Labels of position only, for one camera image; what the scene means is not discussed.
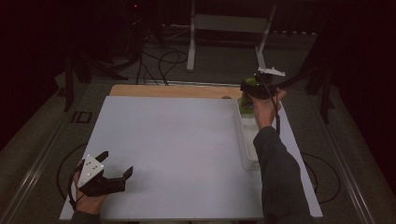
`green object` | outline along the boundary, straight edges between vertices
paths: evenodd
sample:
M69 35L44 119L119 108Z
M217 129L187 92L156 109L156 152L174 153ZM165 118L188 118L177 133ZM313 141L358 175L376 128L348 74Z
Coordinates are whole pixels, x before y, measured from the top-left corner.
M256 81L254 77L248 77L246 83L252 86L259 86L259 82ZM241 115L252 115L253 112L253 102L246 93L242 93L241 100L239 101L239 111Z

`black cable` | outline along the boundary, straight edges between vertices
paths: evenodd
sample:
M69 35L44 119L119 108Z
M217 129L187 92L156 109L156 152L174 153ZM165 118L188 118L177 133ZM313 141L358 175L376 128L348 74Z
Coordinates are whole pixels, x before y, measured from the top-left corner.
M73 191L72 191L72 186L73 186L73 178L74 178L74 175L75 175L80 169L81 169L81 166L78 166L78 167L76 167L76 168L73 170L72 174L69 176L69 181L68 181L68 183L67 183L67 185L69 186L69 191L68 191L69 202L70 202L70 204L72 205L73 210L75 210L75 211L76 211L76 203L77 203L77 201L74 200L74 197L73 197L73 194L72 194L72 192L73 192Z
M267 93L268 93L268 95L269 95L269 97L271 99L271 102L272 102L272 104L274 106L274 110L275 110L276 132L277 132L277 135L280 135L280 116L279 116L279 113L277 112L277 93L276 93L276 103L275 103L275 100L272 97L272 94L271 94L270 90L268 89L267 85L265 84L264 78L261 75L257 76L256 74L255 74L255 77L258 77L260 79L260 82L262 83L262 85L267 90Z
M64 157L64 159L61 161L61 164L58 167L58 171L56 173L56 186L59 190L59 193L61 194L61 196L66 200L66 195L64 194L64 191L61 188L61 184L60 184L60 179L59 179L59 175L61 173L61 169L62 166L64 165L64 162L70 157L70 155L72 155L74 152L76 152L77 150L81 149L82 147L85 147L88 145L87 143L81 144L78 147L75 147L73 150L71 150L69 153L67 153L67 155Z
M166 52L163 56L161 56L161 58L158 58L158 57L153 56L153 55L151 55L151 54L149 54L149 53L146 53L145 51L142 51L144 54L148 55L149 57L158 60L158 69L159 69L159 71L160 71L161 77L163 78L163 83L164 83L166 86L169 86L169 83L168 83L167 80L166 80L166 76L168 75L168 73L169 73L173 68L175 68L177 64L179 64L179 63L184 63L184 62L186 62L186 61L188 60L187 53L182 52L182 51L177 50L177 49L174 49L174 48L170 48L170 47L168 47L168 48L171 49L171 51ZM163 59L165 56L167 56L167 55L169 55L169 54L171 54L171 53L176 53L176 54L177 54L177 60L176 60L175 62L169 62L169 61L166 61L166 60ZM182 55L185 56L184 60L180 60L180 54L182 54ZM170 63L170 64L172 64L172 66L164 73L163 70L161 69L161 64L162 64L162 63Z
M139 54L139 70L137 70L137 76L136 76L136 83L135 85L137 85L137 82L139 81L139 76L140 76L140 69L142 68L142 53L140 52Z
M85 194L82 194L81 196L79 196L79 198L76 200L76 204L79 202L79 200L81 200L82 199L82 197L84 197L85 196Z
M314 156L314 155L311 155L311 154L308 154L308 153L303 153L303 152L301 152L301 154L305 155L305 156L309 156L309 157L315 158L315 159L317 159L319 161L322 161L322 162L327 164L332 169L332 171L334 172L335 176L337 177L337 191L335 192L335 194L330 199L321 201L319 203L329 203L332 200L334 200L338 196L338 194L340 193L340 190L341 190L341 181L340 181L340 177L337 174L337 171L335 171L335 169L328 162L326 162L325 160L323 160L323 159L321 159L321 158L319 158L317 156Z
M189 31L190 31L190 28L185 29L185 30L182 31L182 32L177 32L175 35L172 35L172 36L167 37L164 41L170 40L170 39L172 39L172 38L174 38L174 37L177 37L177 36L179 36L179 35L186 34L186 33L188 33Z
M159 86L157 80L154 78L154 76L153 76L153 75L150 73L150 71L148 70L148 67L147 67L144 63L142 63L142 65L143 65L143 67L145 67L145 69L146 69L147 73L150 75L150 77L155 81L155 84L157 84L157 86Z
M308 165L308 163L306 163L305 160L303 160L303 162L304 162L305 166L308 168L308 170L310 170L312 175L314 176L314 179L315 179L314 192L317 193L317 191L318 191L318 177L317 177L317 174L315 174L314 169L312 169L312 167L310 167Z

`sleeve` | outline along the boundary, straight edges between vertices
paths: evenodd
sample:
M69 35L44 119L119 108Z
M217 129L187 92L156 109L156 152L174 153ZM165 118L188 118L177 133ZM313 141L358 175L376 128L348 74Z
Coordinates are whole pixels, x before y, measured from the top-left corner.
M300 166L273 127L262 128L253 141L262 171L265 223L315 223L301 181Z
M100 215L91 215L88 213L75 211L72 216L72 224L100 224Z

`dark background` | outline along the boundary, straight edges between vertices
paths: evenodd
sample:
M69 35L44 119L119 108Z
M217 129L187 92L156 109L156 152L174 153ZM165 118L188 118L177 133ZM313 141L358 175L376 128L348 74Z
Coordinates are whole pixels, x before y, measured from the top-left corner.
M237 7L240 1L203 0L197 10L244 16L254 8L253 1L246 2L249 4ZM98 43L110 35L97 23L92 6L91 0L0 2L0 148L57 91L53 78L64 70L69 31L78 28L83 34L84 30L97 33ZM333 73L332 84L339 88L394 192L395 9L390 0L285 2L279 4L272 27L279 31L321 31L306 63L327 62ZM73 26L70 12L77 17L85 15L85 23ZM261 15L257 10L251 13ZM163 1L163 22L189 24L190 1ZM104 53L108 50L103 45L89 48Z

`hand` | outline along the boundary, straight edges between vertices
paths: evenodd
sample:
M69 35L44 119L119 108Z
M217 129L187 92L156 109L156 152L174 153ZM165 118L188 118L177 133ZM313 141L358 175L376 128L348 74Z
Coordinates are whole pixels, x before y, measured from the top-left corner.
M80 175L81 171L78 171L73 176L73 181L76 186L76 210L92 215L97 215L100 213L102 204L105 202L105 199L108 195L102 195L99 197L88 197L87 195L84 195L84 193L82 193L77 186Z
M286 96L286 92L280 89L276 89L277 97L274 96L273 99L277 104L277 110L280 109L279 101ZM275 109L271 99L261 100L249 95L254 104L254 118L259 126L259 130L264 127L272 126L273 120L275 118Z

